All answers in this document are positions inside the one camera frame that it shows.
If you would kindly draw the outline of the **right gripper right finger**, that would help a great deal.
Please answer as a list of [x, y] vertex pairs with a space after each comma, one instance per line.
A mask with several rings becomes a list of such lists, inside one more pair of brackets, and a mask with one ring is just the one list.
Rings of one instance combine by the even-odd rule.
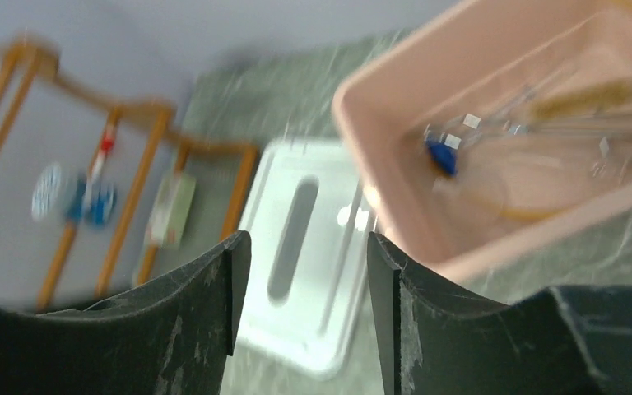
[[632, 394], [632, 286], [550, 286], [502, 304], [384, 235], [366, 248], [386, 394]]

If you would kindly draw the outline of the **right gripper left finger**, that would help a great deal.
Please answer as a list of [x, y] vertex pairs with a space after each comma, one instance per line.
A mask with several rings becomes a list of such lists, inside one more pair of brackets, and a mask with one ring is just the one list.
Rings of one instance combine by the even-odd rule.
[[240, 230], [85, 309], [0, 308], [0, 394], [218, 394], [251, 265]]

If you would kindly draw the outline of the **white bin lid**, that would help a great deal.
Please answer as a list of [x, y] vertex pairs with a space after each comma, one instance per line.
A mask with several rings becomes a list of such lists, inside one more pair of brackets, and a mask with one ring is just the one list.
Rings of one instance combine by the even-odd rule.
[[251, 238], [241, 344], [327, 380], [346, 358], [376, 216], [337, 139], [265, 148], [239, 228]]

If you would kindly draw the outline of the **graduated cylinder blue base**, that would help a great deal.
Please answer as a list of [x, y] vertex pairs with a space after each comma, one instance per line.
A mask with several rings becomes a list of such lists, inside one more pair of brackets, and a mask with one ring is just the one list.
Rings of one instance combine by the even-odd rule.
[[490, 139], [526, 135], [528, 130], [525, 124], [511, 122], [480, 123], [476, 127], [460, 122], [428, 124], [423, 138], [431, 160], [445, 175], [454, 177], [464, 148]]

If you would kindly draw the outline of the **test tube brush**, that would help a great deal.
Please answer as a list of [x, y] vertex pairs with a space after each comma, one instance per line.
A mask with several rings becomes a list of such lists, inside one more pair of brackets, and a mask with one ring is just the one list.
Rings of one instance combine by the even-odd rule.
[[548, 121], [612, 109], [632, 102], [632, 81], [618, 79], [551, 95], [532, 103], [527, 115], [532, 121]]

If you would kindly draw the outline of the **metal crucible tongs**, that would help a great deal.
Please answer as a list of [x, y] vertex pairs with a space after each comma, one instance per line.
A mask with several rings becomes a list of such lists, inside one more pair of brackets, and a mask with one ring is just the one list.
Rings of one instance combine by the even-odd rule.
[[526, 135], [514, 137], [605, 138], [632, 141], [632, 102], [612, 109], [589, 110], [586, 114], [548, 121], [532, 121], [527, 115], [527, 110], [528, 108], [524, 114], [515, 118], [506, 113], [474, 120], [467, 114], [458, 122], [472, 127], [480, 123], [501, 122], [520, 123], [529, 127]]

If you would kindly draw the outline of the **yellow rubber tubing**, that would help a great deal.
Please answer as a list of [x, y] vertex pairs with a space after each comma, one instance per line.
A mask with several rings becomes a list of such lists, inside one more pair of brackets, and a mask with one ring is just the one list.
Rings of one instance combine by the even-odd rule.
[[[570, 61], [531, 88], [519, 104], [511, 105], [508, 114], [515, 118], [540, 99], [585, 86], [618, 79], [632, 81], [632, 74], [610, 71], [595, 79], [582, 62]], [[547, 204], [536, 198], [521, 199], [519, 205], [508, 197], [495, 200], [483, 197], [480, 204], [493, 207], [502, 215], [518, 221], [536, 221], [565, 211], [597, 195], [611, 191], [632, 178], [632, 141], [606, 138], [511, 137], [480, 142], [500, 150], [511, 170], [526, 170], [538, 175], [537, 185], [563, 187], [559, 196]]]

